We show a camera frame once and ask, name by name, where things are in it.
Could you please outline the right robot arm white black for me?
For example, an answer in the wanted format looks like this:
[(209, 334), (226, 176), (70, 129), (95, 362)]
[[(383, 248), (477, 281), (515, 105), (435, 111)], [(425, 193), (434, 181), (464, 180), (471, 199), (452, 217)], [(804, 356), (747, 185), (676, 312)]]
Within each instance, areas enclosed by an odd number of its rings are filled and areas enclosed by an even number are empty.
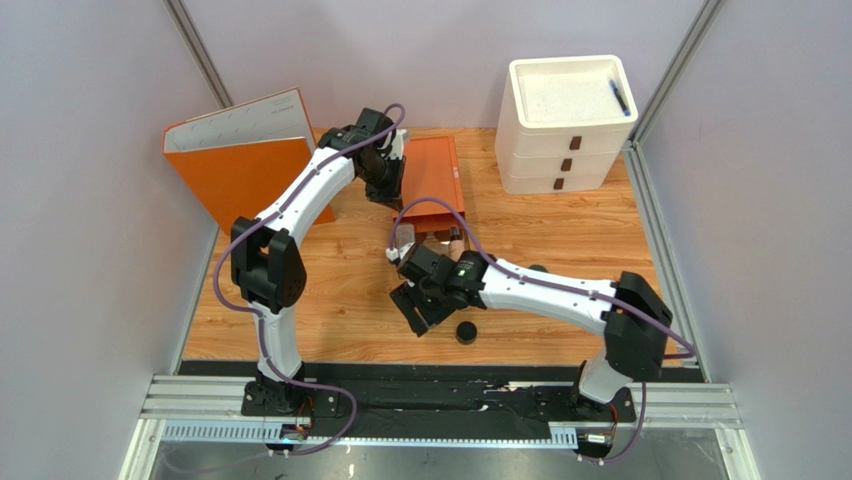
[(566, 322), (604, 345), (585, 362), (572, 391), (578, 408), (603, 407), (631, 382), (660, 378), (672, 314), (647, 281), (583, 280), (532, 270), (479, 251), (458, 260), (409, 243), (386, 251), (402, 277), (390, 297), (422, 336), (457, 311), (513, 310)]

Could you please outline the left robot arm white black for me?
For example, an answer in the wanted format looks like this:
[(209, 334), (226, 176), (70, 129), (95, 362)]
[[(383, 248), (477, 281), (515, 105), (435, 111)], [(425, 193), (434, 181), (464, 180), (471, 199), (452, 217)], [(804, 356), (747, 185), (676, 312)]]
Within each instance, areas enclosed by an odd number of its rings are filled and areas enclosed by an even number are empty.
[(355, 179), (366, 198), (401, 210), (407, 130), (387, 113), (365, 108), (357, 121), (326, 131), (304, 170), (255, 218), (238, 218), (226, 250), (231, 279), (253, 315), (261, 348), (258, 373), (247, 384), (247, 416), (288, 415), (307, 405), (295, 305), (307, 284), (300, 247), (331, 200)]

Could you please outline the clear plastic bottle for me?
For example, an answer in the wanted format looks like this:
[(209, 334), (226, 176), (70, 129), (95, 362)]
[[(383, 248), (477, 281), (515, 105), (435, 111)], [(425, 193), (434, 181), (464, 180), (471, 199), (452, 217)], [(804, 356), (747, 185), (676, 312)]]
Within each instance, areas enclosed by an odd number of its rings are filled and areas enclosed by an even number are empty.
[(394, 234), (394, 244), (397, 249), (416, 242), (416, 230), (411, 223), (400, 223)]

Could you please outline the orange makeup drawer box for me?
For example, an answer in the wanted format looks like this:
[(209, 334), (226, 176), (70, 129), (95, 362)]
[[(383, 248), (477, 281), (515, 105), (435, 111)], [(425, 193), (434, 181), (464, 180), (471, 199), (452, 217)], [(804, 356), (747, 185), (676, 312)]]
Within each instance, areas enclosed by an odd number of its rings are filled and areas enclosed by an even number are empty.
[[(418, 198), (435, 197), (464, 215), (465, 203), (455, 138), (445, 135), (413, 139), (406, 145), (405, 155), (402, 182), (404, 205)], [(452, 226), (461, 229), (449, 211), (431, 202), (412, 207), (403, 216), (403, 223), (413, 225), (418, 236), (426, 237), (432, 233), (442, 241), (450, 238)]]

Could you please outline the BB cream foundation bottle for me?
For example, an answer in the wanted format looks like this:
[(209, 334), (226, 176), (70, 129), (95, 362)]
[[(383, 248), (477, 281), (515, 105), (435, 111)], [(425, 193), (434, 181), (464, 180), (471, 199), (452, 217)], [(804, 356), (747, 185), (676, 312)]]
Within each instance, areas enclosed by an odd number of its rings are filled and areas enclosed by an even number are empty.
[(447, 254), (453, 261), (458, 261), (466, 250), (464, 235), (457, 225), (449, 229), (450, 240), (447, 246)]

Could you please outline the clear acrylic drawer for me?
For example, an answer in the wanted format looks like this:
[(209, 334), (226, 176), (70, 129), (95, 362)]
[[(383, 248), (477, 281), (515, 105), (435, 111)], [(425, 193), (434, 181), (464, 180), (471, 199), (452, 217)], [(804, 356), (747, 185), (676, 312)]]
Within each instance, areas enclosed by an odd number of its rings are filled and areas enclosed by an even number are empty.
[(467, 234), (461, 224), (449, 214), (406, 216), (401, 221), (401, 223), (403, 222), (414, 225), (416, 230), (415, 243), (423, 244), (439, 255), (448, 256), (449, 229), (452, 225), (457, 225), (464, 235), (466, 250), (470, 246)]

